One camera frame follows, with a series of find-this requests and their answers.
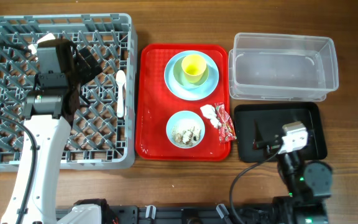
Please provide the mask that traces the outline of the red snack wrapper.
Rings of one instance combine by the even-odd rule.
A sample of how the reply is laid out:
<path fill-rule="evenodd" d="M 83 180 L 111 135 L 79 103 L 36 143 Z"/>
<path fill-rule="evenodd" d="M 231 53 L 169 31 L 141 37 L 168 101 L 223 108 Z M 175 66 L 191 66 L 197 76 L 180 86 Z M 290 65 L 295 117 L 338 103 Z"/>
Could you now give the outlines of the red snack wrapper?
<path fill-rule="evenodd" d="M 224 103 L 215 103 L 214 107 L 216 110 L 217 119 L 221 123 L 220 127 L 218 128 L 219 142 L 226 143 L 236 140 L 237 137 L 235 134 L 234 125 L 229 113 L 225 109 Z"/>

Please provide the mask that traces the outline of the white plastic spoon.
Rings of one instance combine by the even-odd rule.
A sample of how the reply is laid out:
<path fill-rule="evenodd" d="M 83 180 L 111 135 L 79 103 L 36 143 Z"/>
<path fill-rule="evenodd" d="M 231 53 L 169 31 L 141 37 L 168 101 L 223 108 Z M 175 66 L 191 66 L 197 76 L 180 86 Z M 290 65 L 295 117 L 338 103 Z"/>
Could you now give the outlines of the white plastic spoon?
<path fill-rule="evenodd" d="M 117 117 L 124 117 L 124 96 L 123 90 L 124 85 L 126 83 L 126 74 L 123 70 L 118 70 L 116 73 L 116 84 L 118 87 L 118 95 L 117 95 Z"/>

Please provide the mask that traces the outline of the white napkin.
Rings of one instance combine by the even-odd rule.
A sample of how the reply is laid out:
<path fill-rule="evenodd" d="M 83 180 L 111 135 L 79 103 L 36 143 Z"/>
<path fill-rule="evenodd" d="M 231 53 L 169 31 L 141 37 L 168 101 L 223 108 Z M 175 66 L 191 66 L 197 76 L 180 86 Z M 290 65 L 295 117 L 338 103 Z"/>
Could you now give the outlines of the white napkin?
<path fill-rule="evenodd" d="M 204 105 L 200 108 L 202 115 L 210 121 L 214 128 L 221 127 L 221 123 L 218 120 L 216 110 L 212 105 Z"/>

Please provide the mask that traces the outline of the food scraps and rice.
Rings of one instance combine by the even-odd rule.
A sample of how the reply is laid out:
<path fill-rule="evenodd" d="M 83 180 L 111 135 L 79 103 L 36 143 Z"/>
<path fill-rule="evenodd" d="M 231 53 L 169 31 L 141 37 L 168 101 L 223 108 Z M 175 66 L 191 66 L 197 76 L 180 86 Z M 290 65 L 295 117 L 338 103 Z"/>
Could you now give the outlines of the food scraps and rice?
<path fill-rule="evenodd" d="M 198 126 L 175 126 L 171 131 L 171 137 L 173 138 L 173 143 L 179 147 L 193 147 L 201 140 L 201 128 Z"/>

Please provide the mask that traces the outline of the light blue food bowl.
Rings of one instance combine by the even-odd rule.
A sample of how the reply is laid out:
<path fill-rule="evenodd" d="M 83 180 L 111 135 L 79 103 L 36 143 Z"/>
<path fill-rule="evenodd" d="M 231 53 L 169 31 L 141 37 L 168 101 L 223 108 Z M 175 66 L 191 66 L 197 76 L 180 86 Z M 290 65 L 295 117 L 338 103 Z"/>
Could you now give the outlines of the light blue food bowl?
<path fill-rule="evenodd" d="M 173 143 L 173 138 L 171 137 L 171 131 L 175 126 L 179 126 L 179 127 L 198 126 L 199 128 L 201 128 L 200 142 L 204 138 L 204 134 L 205 134 L 204 122 L 199 115 L 197 115 L 196 113 L 194 113 L 192 111 L 179 111 L 179 112 L 175 113 L 174 115 L 172 115 L 167 122 L 167 125 L 166 125 L 167 138 L 174 146 L 179 147 Z"/>

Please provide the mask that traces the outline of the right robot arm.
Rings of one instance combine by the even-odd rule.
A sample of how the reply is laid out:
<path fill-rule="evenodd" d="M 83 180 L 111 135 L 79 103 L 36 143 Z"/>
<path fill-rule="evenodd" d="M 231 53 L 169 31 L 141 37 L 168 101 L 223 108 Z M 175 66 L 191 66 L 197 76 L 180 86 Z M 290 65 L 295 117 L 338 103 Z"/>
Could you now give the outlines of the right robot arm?
<path fill-rule="evenodd" d="M 277 169 L 288 195 L 274 197 L 268 211 L 269 223 L 328 223 L 325 200 L 331 196 L 333 170 L 325 162 L 309 161 L 300 151 L 308 143 L 308 133 L 285 133 L 264 140 L 255 135 L 253 149 L 264 152 L 266 159 L 277 159 Z"/>

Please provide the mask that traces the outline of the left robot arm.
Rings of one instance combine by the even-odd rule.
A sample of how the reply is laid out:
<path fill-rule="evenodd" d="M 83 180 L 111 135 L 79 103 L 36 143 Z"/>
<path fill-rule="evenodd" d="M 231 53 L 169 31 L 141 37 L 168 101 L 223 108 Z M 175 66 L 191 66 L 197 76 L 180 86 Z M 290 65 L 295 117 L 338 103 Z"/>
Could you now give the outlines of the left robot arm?
<path fill-rule="evenodd" d="M 24 145 L 17 178 L 1 223 L 56 223 L 57 182 L 63 150 L 81 103 L 81 88 L 102 72 L 88 49 L 67 39 L 38 44 L 40 71 L 22 104 Z"/>

